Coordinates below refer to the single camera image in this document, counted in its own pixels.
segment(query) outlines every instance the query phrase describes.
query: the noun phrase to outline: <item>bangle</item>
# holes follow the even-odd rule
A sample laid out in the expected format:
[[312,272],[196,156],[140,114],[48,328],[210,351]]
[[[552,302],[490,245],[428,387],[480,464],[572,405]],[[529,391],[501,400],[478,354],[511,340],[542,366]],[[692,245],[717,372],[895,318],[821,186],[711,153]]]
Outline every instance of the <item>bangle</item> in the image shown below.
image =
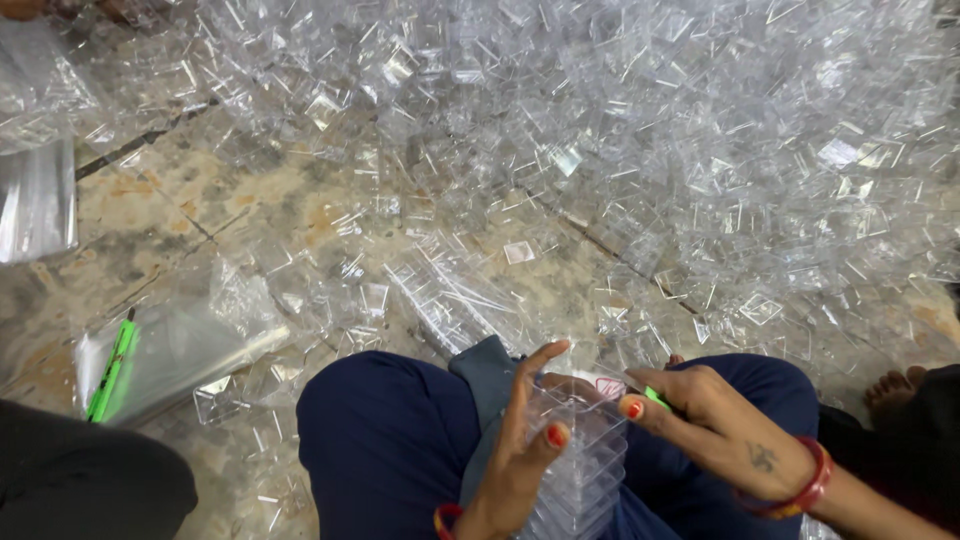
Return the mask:
[[804,489],[800,490],[797,496],[773,505],[754,503],[742,491],[734,489],[733,497],[752,514],[775,520],[793,517],[809,510],[827,491],[827,483],[833,474],[833,458],[830,457],[827,449],[812,437],[797,437],[797,440],[806,446],[817,460],[817,470],[813,474],[813,478],[804,486]]
[[437,536],[440,536],[440,540],[456,540],[453,533],[446,528],[444,518],[452,517],[456,520],[463,513],[464,509],[459,504],[446,503],[437,506],[437,509],[433,511],[433,527],[437,530]]

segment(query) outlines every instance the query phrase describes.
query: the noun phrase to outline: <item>red nail polish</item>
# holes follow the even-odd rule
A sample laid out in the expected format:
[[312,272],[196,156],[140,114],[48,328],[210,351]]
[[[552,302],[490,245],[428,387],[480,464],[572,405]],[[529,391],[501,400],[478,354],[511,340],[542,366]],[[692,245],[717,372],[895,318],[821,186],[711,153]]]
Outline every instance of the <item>red nail polish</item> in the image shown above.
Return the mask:
[[641,402],[633,402],[633,404],[627,408],[627,418],[634,420],[640,415],[641,411],[643,411],[643,404]]
[[550,445],[554,448],[560,448],[566,442],[566,437],[560,428],[550,426],[546,429],[546,440],[549,441]]

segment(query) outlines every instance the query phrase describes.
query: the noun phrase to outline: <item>wrist tattoo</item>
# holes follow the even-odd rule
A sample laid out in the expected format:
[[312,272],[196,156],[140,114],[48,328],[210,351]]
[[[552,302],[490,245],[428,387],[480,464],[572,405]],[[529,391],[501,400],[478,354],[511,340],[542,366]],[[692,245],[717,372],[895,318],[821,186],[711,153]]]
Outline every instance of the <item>wrist tattoo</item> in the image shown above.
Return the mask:
[[774,472],[774,462],[777,461],[774,451],[764,448],[760,444],[747,441],[747,452],[750,454],[750,464],[755,469],[764,473]]

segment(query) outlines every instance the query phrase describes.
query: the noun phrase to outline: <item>green marker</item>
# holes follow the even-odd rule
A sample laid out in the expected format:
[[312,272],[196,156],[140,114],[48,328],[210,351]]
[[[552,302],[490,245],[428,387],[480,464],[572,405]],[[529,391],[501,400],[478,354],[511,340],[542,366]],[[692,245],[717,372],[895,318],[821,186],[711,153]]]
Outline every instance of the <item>green marker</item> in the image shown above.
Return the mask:
[[660,397],[660,394],[658,394],[657,391],[650,386],[647,386],[646,389],[643,390],[643,394],[660,405],[663,405],[663,408],[673,412],[673,408],[671,408],[670,405],[667,405],[663,398]]
[[90,406],[86,408],[87,422],[100,422],[104,419],[104,412],[107,410],[113,385],[116,384],[117,374],[120,373],[120,362],[123,361],[123,357],[133,341],[133,333],[136,330],[136,324],[133,323],[133,313],[134,309],[131,307],[130,311],[127,312],[127,319],[120,323],[120,330],[117,332],[116,340],[113,341],[113,350],[110,351],[110,359],[107,361],[104,375],[100,378],[97,390],[93,392]]

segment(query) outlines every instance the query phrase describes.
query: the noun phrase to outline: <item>navy blue pants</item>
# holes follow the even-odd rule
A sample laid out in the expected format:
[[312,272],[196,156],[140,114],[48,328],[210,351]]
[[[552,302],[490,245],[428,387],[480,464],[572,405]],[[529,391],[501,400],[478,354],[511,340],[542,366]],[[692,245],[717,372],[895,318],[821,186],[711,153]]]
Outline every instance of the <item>navy blue pants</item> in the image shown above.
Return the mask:
[[[816,436],[817,398],[796,367],[758,355],[705,364],[795,435]],[[480,440],[467,383],[405,356],[367,352],[334,362],[297,404],[300,461],[310,473],[323,540],[436,538],[433,511],[460,496]],[[730,487],[679,449],[634,425],[627,477],[605,540],[796,540],[801,518],[744,512]]]

